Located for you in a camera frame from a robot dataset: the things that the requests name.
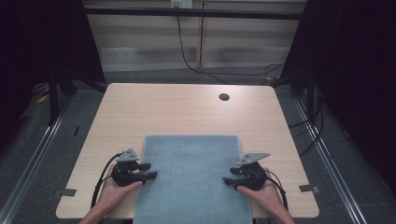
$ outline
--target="cloth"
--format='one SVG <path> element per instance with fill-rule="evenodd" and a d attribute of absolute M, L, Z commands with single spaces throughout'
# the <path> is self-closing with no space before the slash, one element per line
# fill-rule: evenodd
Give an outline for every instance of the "cloth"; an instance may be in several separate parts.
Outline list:
<path fill-rule="evenodd" d="M 250 224 L 248 198 L 222 178 L 241 157 L 232 135 L 151 135 L 142 162 L 157 178 L 136 195 L 134 224 Z"/>

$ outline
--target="round hole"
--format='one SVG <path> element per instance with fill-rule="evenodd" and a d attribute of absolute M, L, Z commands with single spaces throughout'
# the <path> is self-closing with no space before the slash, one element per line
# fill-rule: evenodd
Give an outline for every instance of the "round hole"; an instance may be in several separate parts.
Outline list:
<path fill-rule="evenodd" d="M 230 100 L 230 95 L 227 94 L 227 93 L 222 93 L 222 94 L 219 96 L 219 98 L 220 98 L 220 100 L 222 100 L 222 101 L 228 101 L 228 100 Z"/>

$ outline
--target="human hand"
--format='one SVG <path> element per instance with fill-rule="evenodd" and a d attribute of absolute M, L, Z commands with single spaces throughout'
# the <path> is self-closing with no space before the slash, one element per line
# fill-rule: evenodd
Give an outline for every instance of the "human hand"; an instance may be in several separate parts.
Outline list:
<path fill-rule="evenodd" d="M 271 178 L 271 175 L 267 172 L 268 168 L 263 167 L 263 169 L 265 174 Z M 270 180 L 265 180 L 262 188 L 257 191 L 244 186 L 239 186 L 237 189 L 256 201 L 267 212 L 271 213 L 278 223 L 295 223 L 280 200 L 276 185 Z"/>
<path fill-rule="evenodd" d="M 107 178 L 103 182 L 99 200 L 91 211 L 79 223 L 97 223 L 121 201 L 125 195 L 143 185 L 142 181 L 134 182 L 128 186 L 120 187 L 111 177 L 114 165 L 107 172 Z"/>

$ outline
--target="wooden table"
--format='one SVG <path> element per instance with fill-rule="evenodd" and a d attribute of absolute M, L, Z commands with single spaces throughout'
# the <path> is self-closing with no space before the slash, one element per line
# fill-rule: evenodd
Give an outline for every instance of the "wooden table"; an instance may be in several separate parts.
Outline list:
<path fill-rule="evenodd" d="M 220 100 L 222 93 L 230 99 Z M 309 183 L 271 87 L 120 83 L 107 88 L 67 184 L 76 195 L 63 196 L 56 215 L 84 217 L 107 161 L 129 147 L 141 156 L 151 134 L 238 135 L 243 153 L 271 154 L 260 164 L 279 177 L 291 215 L 318 215 L 313 193 L 300 192 L 299 186 Z M 130 193 L 108 217 L 133 217 L 134 198 Z M 251 206 L 254 217 L 269 217 L 255 202 Z"/>

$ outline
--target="gray carpet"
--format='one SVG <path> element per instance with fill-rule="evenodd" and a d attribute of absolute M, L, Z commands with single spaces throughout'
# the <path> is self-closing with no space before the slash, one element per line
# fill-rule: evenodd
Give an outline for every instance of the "gray carpet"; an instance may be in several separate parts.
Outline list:
<path fill-rule="evenodd" d="M 263 72 L 260 67 L 212 68 L 209 70 L 211 72 L 245 74 Z M 275 70 L 270 74 L 270 77 L 278 76 L 280 70 L 281 68 Z M 217 75 L 217 77 L 238 85 L 258 85 L 263 82 L 263 76 Z M 197 74 L 189 69 L 107 73 L 106 79 L 108 83 L 224 84 L 211 76 Z M 276 94 L 288 124 L 301 122 L 302 119 L 294 103 L 295 97 L 290 95 L 289 86 L 276 88 Z M 52 197 L 52 193 L 56 189 L 65 187 L 102 97 L 102 93 L 89 90 L 88 87 L 78 83 L 78 92 L 71 100 L 63 123 L 12 223 L 77 223 L 76 220 L 60 220 L 55 216 L 60 199 Z M 365 162 L 356 144 L 344 137 L 342 125 L 325 104 L 323 111 L 324 128 L 321 136 L 360 204 L 368 223 L 396 223 L 395 197 L 371 166 Z M 31 158 L 46 130 L 48 119 L 48 102 L 43 105 L 35 105 L 33 101 L 25 113 L 25 122 L 9 146 L 7 155 L 0 160 L 1 205 L 4 204 L 8 194 L 16 185 L 18 176 L 21 175 L 26 163 Z M 318 115 L 317 121 L 320 127 L 320 115 Z M 78 133 L 75 135 L 77 126 L 79 126 Z M 292 135 L 301 133 L 294 138 L 299 152 L 305 150 L 312 143 L 304 125 L 291 128 L 290 132 Z M 311 185 L 317 186 L 320 190 L 320 193 L 315 195 L 320 214 L 316 218 L 297 219 L 297 223 L 353 223 L 315 147 L 312 147 L 302 157 L 302 162 Z M 121 223 L 121 221 L 107 220 L 105 223 Z M 267 223 L 267 220 L 261 220 L 260 223 Z"/>

